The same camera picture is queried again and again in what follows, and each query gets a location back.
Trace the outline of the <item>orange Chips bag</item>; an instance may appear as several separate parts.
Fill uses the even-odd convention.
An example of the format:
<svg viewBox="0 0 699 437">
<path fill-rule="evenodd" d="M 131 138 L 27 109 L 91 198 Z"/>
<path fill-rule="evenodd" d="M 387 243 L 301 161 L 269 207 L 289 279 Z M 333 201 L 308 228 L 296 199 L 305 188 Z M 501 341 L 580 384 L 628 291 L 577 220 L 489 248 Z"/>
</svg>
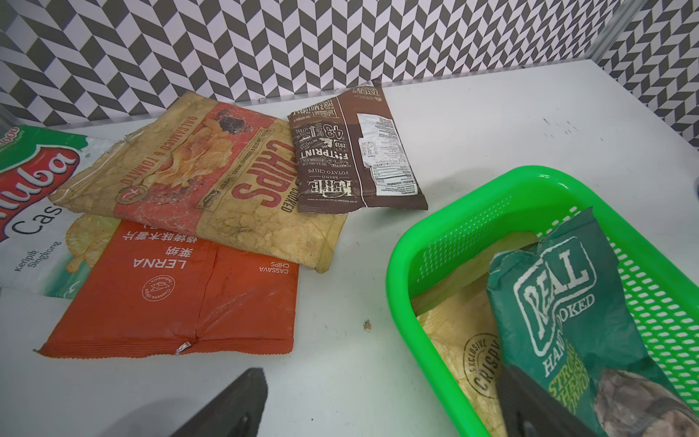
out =
<svg viewBox="0 0 699 437">
<path fill-rule="evenodd" d="M 194 93 L 52 194 L 78 213 L 130 220 L 324 273 L 342 215 L 300 210 L 286 120 Z"/>
</svg>

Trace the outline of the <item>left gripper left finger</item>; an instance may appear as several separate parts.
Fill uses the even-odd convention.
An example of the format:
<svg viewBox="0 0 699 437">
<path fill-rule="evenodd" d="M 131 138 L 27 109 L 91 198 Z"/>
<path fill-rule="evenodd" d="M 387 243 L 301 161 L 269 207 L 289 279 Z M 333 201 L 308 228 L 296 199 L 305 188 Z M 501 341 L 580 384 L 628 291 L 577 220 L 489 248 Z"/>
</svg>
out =
<svg viewBox="0 0 699 437">
<path fill-rule="evenodd" d="M 263 369 L 249 368 L 171 436 L 255 437 L 268 393 Z"/>
</svg>

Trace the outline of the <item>yellow green Chips bag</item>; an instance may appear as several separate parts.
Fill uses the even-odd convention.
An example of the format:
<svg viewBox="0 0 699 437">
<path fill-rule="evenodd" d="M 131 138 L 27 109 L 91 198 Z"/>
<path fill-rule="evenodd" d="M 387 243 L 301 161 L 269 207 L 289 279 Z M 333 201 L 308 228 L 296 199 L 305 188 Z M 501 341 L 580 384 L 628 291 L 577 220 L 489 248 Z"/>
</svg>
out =
<svg viewBox="0 0 699 437">
<path fill-rule="evenodd" d="M 422 329 L 492 436 L 507 432 L 496 391 L 502 348 L 486 291 L 490 264 L 501 252 L 537 242 L 531 231 L 511 232 L 411 299 Z"/>
</svg>

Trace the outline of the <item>green Real chips bag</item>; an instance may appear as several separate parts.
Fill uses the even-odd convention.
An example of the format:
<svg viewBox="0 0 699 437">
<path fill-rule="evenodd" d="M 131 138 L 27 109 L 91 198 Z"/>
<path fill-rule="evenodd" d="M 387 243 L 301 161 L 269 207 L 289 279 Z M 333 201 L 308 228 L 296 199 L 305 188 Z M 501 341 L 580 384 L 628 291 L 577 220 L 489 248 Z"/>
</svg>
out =
<svg viewBox="0 0 699 437">
<path fill-rule="evenodd" d="M 495 256 L 487 292 L 503 361 L 599 436 L 695 436 L 697 414 L 650 357 L 618 265 L 591 209 Z"/>
</svg>

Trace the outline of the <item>brown dark snack bag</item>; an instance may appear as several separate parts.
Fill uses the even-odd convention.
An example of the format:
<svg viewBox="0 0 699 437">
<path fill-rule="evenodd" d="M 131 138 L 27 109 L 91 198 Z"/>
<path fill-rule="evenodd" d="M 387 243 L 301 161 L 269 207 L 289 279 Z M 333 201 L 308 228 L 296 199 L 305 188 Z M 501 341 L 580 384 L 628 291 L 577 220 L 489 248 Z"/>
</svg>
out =
<svg viewBox="0 0 699 437">
<path fill-rule="evenodd" d="M 379 83 L 353 87 L 288 116 L 304 213 L 426 210 Z"/>
</svg>

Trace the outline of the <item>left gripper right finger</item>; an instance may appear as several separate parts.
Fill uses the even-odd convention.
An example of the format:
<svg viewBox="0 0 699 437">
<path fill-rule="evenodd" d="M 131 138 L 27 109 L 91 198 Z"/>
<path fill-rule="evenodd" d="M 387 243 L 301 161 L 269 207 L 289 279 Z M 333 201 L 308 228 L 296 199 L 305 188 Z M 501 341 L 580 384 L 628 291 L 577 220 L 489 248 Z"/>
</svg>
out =
<svg viewBox="0 0 699 437">
<path fill-rule="evenodd" d="M 520 368 L 506 365 L 497 382 L 497 394 L 510 437 L 595 437 L 550 393 Z"/>
</svg>

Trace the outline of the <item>green plastic basket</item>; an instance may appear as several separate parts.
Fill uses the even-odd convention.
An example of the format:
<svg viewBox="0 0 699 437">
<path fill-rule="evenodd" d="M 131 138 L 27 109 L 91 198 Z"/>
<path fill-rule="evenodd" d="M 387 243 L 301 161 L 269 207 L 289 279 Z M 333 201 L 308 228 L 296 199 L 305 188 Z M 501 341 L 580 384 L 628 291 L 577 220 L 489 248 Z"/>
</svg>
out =
<svg viewBox="0 0 699 437">
<path fill-rule="evenodd" d="M 462 436 L 487 429 L 411 307 L 466 261 L 512 231 L 539 237 L 591 209 L 620 262 L 629 310 L 644 343 L 684 401 L 698 405 L 698 288 L 630 223 L 579 180 L 541 166 L 513 169 L 409 229 L 395 247 L 386 291 L 391 316 Z"/>
</svg>

